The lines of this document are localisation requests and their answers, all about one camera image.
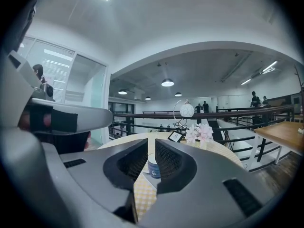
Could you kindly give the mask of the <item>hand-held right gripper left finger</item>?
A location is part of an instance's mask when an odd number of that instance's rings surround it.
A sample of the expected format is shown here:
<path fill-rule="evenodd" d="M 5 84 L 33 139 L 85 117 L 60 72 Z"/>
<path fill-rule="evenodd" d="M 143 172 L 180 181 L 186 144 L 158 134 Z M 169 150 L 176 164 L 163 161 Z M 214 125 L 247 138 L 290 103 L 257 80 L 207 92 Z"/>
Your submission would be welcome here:
<path fill-rule="evenodd" d="M 134 183 L 148 157 L 139 139 L 94 151 L 58 154 L 43 149 L 52 181 L 75 228 L 131 228 L 138 223 Z"/>

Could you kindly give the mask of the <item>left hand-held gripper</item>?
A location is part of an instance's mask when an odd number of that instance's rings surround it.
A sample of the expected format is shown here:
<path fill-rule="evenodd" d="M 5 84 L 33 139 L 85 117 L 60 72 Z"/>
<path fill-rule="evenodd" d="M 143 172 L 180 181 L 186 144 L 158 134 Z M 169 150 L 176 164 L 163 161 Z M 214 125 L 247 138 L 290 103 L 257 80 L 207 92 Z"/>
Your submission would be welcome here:
<path fill-rule="evenodd" d="M 78 228 L 52 181 L 42 144 L 18 127 L 34 89 L 8 56 L 0 62 L 0 226 Z"/>

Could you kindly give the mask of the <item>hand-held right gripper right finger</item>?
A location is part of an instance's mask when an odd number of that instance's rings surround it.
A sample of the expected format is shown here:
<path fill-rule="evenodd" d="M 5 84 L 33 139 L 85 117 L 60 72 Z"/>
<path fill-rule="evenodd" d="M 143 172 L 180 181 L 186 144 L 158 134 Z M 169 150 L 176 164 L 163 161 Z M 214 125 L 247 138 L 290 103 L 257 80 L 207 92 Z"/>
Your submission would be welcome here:
<path fill-rule="evenodd" d="M 280 201 L 252 173 L 223 155 L 155 141 L 161 182 L 144 228 L 255 228 Z"/>

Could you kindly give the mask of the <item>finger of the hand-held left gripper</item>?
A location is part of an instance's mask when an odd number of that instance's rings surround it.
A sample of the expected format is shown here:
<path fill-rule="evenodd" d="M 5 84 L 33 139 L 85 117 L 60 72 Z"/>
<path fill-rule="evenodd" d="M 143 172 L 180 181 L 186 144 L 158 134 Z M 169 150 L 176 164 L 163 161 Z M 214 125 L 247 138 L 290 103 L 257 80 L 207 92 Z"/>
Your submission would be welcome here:
<path fill-rule="evenodd" d="M 113 122 L 110 110 L 80 105 L 62 104 L 38 98 L 30 99 L 28 106 L 38 106 L 51 115 L 49 128 L 35 132 L 47 134 L 78 134 L 108 127 Z"/>

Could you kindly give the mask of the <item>blue ceramic cup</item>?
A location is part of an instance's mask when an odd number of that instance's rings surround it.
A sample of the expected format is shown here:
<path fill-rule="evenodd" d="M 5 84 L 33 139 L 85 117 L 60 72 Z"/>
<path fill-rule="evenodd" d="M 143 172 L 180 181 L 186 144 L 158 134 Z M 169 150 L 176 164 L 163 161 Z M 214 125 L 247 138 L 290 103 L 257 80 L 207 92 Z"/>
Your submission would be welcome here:
<path fill-rule="evenodd" d="M 149 174 L 154 179 L 159 179 L 161 177 L 160 168 L 156 161 L 156 154 L 151 153 L 148 155 L 147 159 Z"/>

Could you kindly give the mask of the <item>frosted glass partition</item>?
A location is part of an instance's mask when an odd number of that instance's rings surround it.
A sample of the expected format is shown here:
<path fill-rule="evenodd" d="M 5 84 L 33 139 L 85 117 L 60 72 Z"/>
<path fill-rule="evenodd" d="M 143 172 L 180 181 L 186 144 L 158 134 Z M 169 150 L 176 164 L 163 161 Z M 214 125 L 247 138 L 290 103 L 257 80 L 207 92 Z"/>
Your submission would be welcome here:
<path fill-rule="evenodd" d="M 64 102 L 102 108 L 105 74 L 106 66 L 77 54 L 69 73 Z"/>

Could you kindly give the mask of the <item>round table with checkered tablecloth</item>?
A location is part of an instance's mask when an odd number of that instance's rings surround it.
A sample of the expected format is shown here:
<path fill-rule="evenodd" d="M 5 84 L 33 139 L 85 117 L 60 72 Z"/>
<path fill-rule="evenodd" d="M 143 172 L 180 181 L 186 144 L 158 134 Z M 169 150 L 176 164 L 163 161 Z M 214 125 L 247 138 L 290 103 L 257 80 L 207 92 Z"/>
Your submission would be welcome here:
<path fill-rule="evenodd" d="M 155 152 L 155 139 L 167 140 L 170 133 L 139 133 L 130 136 L 125 136 L 116 140 L 112 140 L 102 146 L 99 149 L 116 146 L 122 143 L 128 143 L 138 139 L 148 139 L 148 154 Z M 204 147 L 204 150 L 220 154 L 229 160 L 233 161 L 238 166 L 242 167 L 240 159 L 227 147 L 217 143 L 215 141 L 208 142 Z M 136 212 L 138 220 L 141 220 L 144 214 L 151 208 L 156 202 L 156 188 L 160 179 L 154 179 L 149 176 L 148 166 L 145 165 L 142 173 L 139 175 L 134 183 L 134 198 L 136 205 Z"/>

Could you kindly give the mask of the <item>white window blinds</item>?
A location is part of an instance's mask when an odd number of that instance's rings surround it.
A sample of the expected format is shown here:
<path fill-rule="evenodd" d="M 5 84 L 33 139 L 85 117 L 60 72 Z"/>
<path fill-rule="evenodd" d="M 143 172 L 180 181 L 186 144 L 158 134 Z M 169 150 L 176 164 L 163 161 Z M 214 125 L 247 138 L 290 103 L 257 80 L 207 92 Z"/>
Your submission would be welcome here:
<path fill-rule="evenodd" d="M 53 86 L 53 98 L 62 102 L 64 89 L 67 84 L 67 73 L 72 64 L 74 52 L 69 50 L 44 49 L 42 65 L 47 82 Z"/>

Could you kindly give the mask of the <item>pink flowers in vase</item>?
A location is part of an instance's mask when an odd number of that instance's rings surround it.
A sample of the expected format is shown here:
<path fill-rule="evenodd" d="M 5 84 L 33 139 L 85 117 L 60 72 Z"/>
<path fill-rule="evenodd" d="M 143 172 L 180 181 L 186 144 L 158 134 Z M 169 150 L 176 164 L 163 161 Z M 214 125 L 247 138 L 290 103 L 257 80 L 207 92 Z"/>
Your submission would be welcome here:
<path fill-rule="evenodd" d="M 202 150 L 206 150 L 207 143 L 213 140 L 213 130 L 208 124 L 192 125 L 185 133 L 186 144 Z"/>

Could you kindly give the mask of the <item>white globe table lamp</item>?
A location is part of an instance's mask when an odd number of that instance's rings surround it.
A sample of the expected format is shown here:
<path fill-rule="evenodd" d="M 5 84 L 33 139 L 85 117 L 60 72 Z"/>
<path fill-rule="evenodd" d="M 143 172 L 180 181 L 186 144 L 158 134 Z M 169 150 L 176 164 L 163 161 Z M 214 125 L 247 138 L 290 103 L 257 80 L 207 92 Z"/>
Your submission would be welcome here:
<path fill-rule="evenodd" d="M 188 119 L 188 118 L 191 118 L 193 115 L 194 115 L 194 107 L 192 106 L 192 104 L 189 102 L 188 99 L 186 99 L 182 106 L 180 107 L 180 116 L 181 116 L 181 119 Z M 181 122 L 177 121 L 176 122 L 176 125 L 175 127 L 177 129 L 180 129 L 180 130 L 184 130 L 186 127 L 185 127 L 185 124 L 182 124 Z"/>

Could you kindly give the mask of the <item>black metal railing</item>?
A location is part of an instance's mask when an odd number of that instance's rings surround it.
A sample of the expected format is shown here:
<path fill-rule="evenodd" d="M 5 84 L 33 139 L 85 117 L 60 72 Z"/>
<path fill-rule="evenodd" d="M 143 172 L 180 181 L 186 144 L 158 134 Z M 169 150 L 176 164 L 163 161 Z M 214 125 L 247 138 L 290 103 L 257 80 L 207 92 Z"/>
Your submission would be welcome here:
<path fill-rule="evenodd" d="M 291 153 L 272 137 L 257 134 L 267 126 L 282 126 L 295 120 L 292 105 L 261 108 L 217 108 L 214 113 L 195 113 L 183 117 L 179 111 L 115 112 L 109 127 L 110 144 L 141 133 L 185 133 L 192 124 L 207 124 L 213 130 L 212 139 L 226 147 L 239 159 L 248 171 L 257 171 Z"/>

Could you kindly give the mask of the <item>wooden desk with white legs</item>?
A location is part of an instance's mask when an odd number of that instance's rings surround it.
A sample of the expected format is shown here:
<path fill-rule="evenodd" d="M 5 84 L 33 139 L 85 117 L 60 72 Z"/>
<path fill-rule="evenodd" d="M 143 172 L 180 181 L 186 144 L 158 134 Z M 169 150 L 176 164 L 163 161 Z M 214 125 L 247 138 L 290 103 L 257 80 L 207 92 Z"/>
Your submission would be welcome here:
<path fill-rule="evenodd" d="M 254 144 L 245 169 L 252 172 L 270 164 L 277 165 L 289 152 L 303 156 L 304 134 L 299 132 L 302 126 L 302 123 L 285 121 L 255 129 Z"/>

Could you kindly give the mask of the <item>black picture frame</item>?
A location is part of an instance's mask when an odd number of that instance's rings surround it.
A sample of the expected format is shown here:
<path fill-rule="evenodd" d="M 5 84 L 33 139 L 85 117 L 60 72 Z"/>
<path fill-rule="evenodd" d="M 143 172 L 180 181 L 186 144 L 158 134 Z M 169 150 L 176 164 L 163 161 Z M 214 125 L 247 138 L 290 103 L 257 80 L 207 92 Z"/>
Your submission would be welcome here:
<path fill-rule="evenodd" d="M 184 134 L 177 132 L 177 131 L 173 131 L 169 135 L 168 140 L 176 142 L 176 143 L 180 143 L 181 140 L 183 139 L 183 137 L 184 137 Z"/>

